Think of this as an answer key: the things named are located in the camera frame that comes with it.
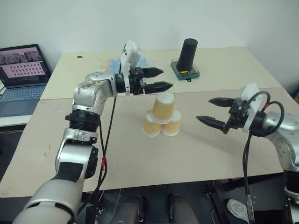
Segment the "laptop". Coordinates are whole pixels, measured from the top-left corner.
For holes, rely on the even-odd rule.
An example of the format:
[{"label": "laptop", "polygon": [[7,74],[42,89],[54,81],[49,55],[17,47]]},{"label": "laptop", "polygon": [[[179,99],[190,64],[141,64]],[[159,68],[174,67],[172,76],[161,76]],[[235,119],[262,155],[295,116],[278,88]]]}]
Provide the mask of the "laptop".
[{"label": "laptop", "polygon": [[0,49],[0,117],[33,114],[50,76],[37,44]]}]

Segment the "laptop screen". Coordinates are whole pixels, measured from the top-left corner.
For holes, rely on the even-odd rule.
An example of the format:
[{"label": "laptop screen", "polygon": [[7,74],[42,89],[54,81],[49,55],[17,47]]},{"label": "laptop screen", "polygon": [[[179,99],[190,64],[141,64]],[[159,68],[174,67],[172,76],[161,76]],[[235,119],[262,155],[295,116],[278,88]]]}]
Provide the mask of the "laptop screen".
[{"label": "laptop screen", "polygon": [[50,76],[37,44],[0,49],[0,79],[6,87],[45,84]]}]

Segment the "red cable tie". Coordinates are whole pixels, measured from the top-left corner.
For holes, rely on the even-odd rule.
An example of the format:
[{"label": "red cable tie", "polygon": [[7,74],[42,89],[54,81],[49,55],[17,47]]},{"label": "red cable tie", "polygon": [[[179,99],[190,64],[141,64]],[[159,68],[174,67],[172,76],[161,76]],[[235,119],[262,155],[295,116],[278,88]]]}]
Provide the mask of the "red cable tie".
[{"label": "red cable tie", "polygon": [[102,164],[101,164],[101,167],[103,167],[103,170],[105,170],[105,162],[107,162],[107,159],[105,156],[103,156],[102,158]]},{"label": "red cable tie", "polygon": [[265,104],[265,106],[263,106],[263,109],[265,110],[268,106],[270,106],[269,104]]}]

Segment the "stacked paper cups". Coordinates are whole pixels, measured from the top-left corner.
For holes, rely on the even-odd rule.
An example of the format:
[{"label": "stacked paper cups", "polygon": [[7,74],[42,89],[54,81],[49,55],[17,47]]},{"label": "stacked paper cups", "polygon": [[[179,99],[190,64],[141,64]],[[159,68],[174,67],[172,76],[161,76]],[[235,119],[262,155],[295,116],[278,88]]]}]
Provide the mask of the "stacked paper cups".
[{"label": "stacked paper cups", "polygon": [[179,132],[182,114],[174,109],[175,96],[165,91],[157,94],[153,110],[146,111],[143,133],[154,137],[160,134],[175,136]]}]

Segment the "white wall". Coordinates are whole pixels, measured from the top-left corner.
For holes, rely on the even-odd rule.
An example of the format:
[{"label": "white wall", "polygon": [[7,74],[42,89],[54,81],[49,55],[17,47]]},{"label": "white wall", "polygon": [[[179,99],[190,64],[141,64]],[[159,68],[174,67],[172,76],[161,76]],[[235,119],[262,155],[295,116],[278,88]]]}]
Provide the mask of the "white wall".
[{"label": "white wall", "polygon": [[38,43],[53,69],[62,52],[247,46],[292,92],[299,85],[298,0],[0,0],[0,48]]}]

